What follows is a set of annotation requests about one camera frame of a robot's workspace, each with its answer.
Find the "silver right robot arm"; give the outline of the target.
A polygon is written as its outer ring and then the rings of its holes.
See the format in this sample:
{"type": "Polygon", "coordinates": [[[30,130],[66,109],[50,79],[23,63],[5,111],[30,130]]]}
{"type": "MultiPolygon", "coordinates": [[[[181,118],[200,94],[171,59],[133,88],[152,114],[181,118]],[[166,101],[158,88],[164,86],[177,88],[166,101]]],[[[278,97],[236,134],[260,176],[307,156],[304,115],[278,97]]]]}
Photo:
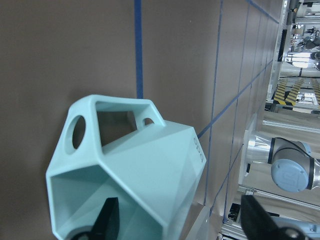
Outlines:
{"type": "Polygon", "coordinates": [[[296,193],[320,186],[320,160],[311,156],[305,142],[254,132],[248,138],[244,176],[258,165],[268,165],[273,182],[284,191],[296,193]]]}

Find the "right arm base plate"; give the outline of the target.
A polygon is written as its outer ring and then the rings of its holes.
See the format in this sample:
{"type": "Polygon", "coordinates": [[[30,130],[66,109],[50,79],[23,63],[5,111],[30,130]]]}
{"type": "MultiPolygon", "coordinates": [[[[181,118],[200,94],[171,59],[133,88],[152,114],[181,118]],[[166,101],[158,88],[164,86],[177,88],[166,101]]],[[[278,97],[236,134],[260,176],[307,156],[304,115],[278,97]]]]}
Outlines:
{"type": "Polygon", "coordinates": [[[249,141],[251,139],[252,135],[254,134],[254,131],[256,129],[256,123],[257,123],[257,114],[254,113],[251,118],[248,120],[247,125],[244,130],[244,136],[243,136],[243,146],[241,151],[241,159],[240,159],[240,167],[239,167],[239,177],[238,177],[238,184],[241,185],[244,181],[244,178],[248,175],[247,168],[248,164],[250,164],[252,161],[249,160],[248,155],[248,146],[249,141]]]}

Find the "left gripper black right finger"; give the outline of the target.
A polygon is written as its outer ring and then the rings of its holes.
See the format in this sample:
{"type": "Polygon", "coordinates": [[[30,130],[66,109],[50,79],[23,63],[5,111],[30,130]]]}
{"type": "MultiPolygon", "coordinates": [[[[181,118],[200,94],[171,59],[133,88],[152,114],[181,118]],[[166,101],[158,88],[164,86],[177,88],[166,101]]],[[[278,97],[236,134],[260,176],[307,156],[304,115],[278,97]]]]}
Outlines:
{"type": "Polygon", "coordinates": [[[241,228],[248,240],[309,240],[301,230],[279,227],[252,195],[241,196],[241,228]]]}

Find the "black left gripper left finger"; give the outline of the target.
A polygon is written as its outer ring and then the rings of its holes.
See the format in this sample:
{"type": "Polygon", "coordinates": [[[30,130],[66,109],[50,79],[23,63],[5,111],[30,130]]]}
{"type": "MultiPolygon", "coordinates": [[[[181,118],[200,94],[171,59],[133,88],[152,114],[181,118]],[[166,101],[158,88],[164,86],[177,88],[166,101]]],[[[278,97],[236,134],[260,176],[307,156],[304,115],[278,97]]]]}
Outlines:
{"type": "Polygon", "coordinates": [[[117,197],[105,200],[90,230],[77,232],[71,240],[116,240],[120,231],[120,210],[117,197]]]}

